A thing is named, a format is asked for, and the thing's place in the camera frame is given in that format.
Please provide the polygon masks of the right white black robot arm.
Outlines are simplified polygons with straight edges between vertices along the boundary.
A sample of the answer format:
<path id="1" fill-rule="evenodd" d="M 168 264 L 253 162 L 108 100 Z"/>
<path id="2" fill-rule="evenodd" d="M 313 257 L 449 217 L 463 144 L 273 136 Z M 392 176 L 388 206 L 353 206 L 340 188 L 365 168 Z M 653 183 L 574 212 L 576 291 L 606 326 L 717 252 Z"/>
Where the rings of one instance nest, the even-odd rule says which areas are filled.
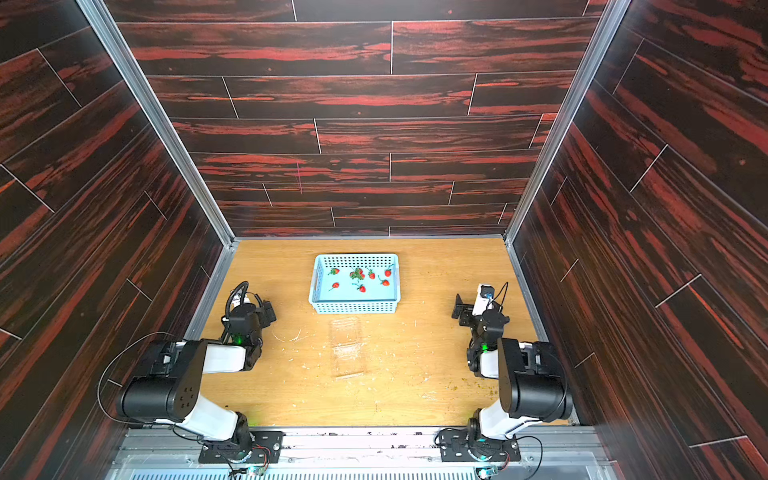
<path id="1" fill-rule="evenodd" d="M 464 455 L 479 461 L 519 458 L 516 435 L 529 425 L 569 418 L 573 400 L 564 367 L 548 342 L 504 336 L 509 317 L 482 285 L 475 302 L 455 299 L 452 317 L 470 329 L 467 366 L 477 377 L 498 382 L 498 399 L 476 410 L 467 427 L 443 434 L 444 459 Z"/>

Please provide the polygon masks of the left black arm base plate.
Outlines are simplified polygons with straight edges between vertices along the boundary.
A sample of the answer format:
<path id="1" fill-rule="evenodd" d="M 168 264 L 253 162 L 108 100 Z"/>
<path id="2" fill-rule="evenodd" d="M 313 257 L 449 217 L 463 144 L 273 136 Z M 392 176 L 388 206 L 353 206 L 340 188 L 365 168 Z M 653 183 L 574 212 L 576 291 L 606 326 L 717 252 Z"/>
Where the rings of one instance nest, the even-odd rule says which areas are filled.
<path id="1" fill-rule="evenodd" d="M 207 464 L 262 464 L 277 463 L 280 458 L 284 432 L 279 430 L 253 430 L 247 436 L 225 441 L 204 440 L 198 462 Z"/>

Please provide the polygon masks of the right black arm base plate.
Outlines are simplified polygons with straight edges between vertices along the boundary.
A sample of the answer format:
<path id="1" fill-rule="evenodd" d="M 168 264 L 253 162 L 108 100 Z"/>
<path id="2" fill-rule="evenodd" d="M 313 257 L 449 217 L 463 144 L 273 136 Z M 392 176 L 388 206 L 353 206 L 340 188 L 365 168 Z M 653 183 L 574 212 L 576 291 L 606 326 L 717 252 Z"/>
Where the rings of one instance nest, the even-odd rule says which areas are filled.
<path id="1" fill-rule="evenodd" d="M 518 462 L 518 444 L 513 440 L 489 439 L 469 428 L 443 428 L 434 439 L 443 462 Z"/>

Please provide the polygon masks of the light blue plastic basket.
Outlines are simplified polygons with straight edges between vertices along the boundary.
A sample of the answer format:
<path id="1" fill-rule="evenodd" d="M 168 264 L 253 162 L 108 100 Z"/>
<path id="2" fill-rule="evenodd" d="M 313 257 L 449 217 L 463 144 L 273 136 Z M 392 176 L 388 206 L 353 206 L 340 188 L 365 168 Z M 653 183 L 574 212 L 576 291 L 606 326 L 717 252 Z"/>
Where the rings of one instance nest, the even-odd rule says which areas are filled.
<path id="1" fill-rule="evenodd" d="M 330 275 L 331 268 L 340 272 Z M 350 277 L 356 268 L 364 271 L 364 280 Z M 388 268 L 391 277 L 384 276 Z M 375 279 L 368 277 L 369 270 L 376 274 Z M 383 279 L 390 285 L 381 285 Z M 340 287 L 332 290 L 335 282 Z M 360 284 L 366 287 L 365 293 L 357 290 Z M 399 258 L 394 253 L 321 254 L 315 258 L 308 301 L 318 314 L 392 314 L 400 300 Z"/>

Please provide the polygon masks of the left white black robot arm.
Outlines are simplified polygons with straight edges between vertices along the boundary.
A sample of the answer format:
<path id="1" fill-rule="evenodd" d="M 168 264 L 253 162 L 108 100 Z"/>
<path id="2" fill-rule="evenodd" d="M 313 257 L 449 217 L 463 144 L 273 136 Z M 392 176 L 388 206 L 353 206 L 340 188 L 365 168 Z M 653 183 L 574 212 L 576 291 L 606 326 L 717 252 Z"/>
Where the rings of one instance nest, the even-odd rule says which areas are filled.
<path id="1" fill-rule="evenodd" d="M 262 330 L 275 320 L 271 303 L 258 298 L 227 306 L 218 340 L 152 343 L 121 390 L 117 413 L 135 423 L 179 427 L 209 452 L 246 461 L 255 447 L 247 417 L 207 399 L 202 378 L 252 370 L 262 354 Z"/>

